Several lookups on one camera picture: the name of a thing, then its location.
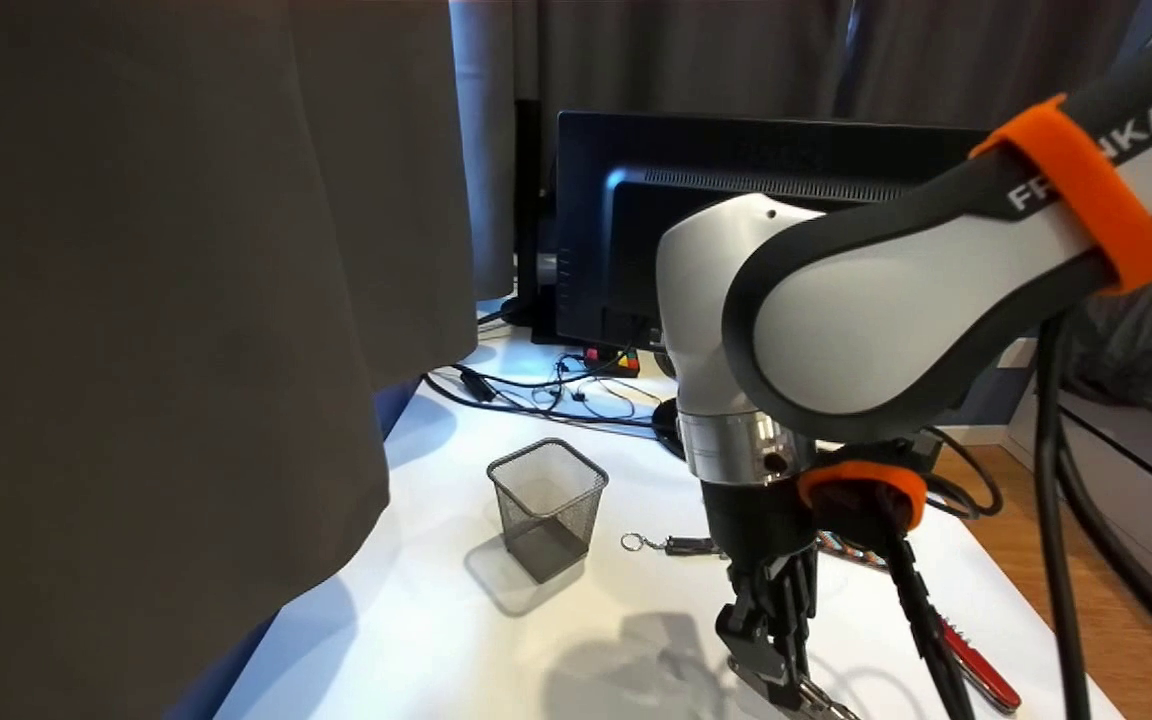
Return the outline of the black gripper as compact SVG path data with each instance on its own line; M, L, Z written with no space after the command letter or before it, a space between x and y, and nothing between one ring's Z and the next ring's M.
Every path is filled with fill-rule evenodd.
M779 712L804 720L859 720L807 677L815 526L807 522L798 485L709 485L703 512L733 583L733 600L717 616L717 638L727 644L727 670Z

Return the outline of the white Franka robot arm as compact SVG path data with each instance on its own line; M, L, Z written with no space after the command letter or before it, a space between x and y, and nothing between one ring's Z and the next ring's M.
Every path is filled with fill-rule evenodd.
M886 561L949 720L976 720L967 664L918 572L928 472L899 445L962 404L1015 337L1061 355L1061 315L1152 283L1152 47L1052 96L946 178L871 210L763 193L673 226L655 303L675 424L727 557L717 638L786 712L807 677L815 544Z

